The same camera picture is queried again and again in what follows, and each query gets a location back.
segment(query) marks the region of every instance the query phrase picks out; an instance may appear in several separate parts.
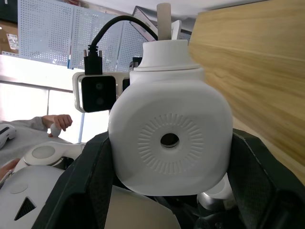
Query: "cardboard box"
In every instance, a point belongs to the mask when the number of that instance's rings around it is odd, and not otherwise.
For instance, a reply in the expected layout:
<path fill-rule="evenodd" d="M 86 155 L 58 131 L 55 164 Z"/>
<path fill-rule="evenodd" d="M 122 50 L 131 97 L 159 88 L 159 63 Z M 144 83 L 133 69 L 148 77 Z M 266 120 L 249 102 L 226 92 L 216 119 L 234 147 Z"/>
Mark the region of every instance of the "cardboard box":
<path fill-rule="evenodd" d="M 18 26 L 15 23 L 0 21 L 0 53 L 18 53 Z"/>

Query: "gray sleeve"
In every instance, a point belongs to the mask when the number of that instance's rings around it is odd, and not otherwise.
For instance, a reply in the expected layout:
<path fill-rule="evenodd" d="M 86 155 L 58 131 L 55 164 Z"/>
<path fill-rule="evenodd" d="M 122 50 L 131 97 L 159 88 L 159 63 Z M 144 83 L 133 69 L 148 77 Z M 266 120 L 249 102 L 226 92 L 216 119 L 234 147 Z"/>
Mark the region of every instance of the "gray sleeve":
<path fill-rule="evenodd" d="M 42 123 L 42 117 L 35 117 L 30 120 L 16 120 L 11 122 L 2 121 L 1 123 L 7 123 L 12 126 L 24 126 L 34 130 L 40 130 L 47 132 L 47 127 Z"/>

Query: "gray sweatshirt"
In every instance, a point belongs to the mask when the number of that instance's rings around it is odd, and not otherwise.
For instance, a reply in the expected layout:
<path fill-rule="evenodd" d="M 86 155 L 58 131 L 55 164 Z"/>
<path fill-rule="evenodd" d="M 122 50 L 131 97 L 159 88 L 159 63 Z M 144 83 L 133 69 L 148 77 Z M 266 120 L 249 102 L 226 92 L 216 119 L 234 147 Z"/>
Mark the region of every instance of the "gray sweatshirt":
<path fill-rule="evenodd" d="M 0 124 L 10 124 L 17 130 L 16 137 L 7 141 L 0 149 L 0 167 L 13 159 L 22 158 L 31 147 L 38 144 L 44 142 L 69 143 L 58 137 L 48 137 L 48 129 L 43 125 L 41 117 L 12 122 L 0 121 Z"/>

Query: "white ceiling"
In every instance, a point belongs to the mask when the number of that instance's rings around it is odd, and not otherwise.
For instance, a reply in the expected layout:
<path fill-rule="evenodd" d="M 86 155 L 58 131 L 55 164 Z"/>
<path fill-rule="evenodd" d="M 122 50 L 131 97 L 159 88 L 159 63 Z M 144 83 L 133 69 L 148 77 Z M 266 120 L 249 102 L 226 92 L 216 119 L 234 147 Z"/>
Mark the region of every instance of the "white ceiling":
<path fill-rule="evenodd" d="M 156 10 L 156 6 L 162 2 L 168 2 L 172 6 L 172 15 L 181 19 L 196 17 L 202 11 L 222 8 L 232 5 L 240 5 L 260 0 L 83 0 L 84 2 L 104 6 L 113 10 L 132 14 L 135 6 L 141 6 L 150 10 Z"/>

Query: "light wood panel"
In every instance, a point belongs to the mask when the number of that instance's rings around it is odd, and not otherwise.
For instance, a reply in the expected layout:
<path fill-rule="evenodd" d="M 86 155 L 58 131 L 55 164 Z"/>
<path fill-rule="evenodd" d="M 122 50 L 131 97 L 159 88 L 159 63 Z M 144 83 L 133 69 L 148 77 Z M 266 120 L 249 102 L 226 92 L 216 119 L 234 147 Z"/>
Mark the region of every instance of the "light wood panel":
<path fill-rule="evenodd" d="M 190 54 L 228 100 L 235 128 L 259 136 L 305 184 L 305 1 L 201 13 Z"/>

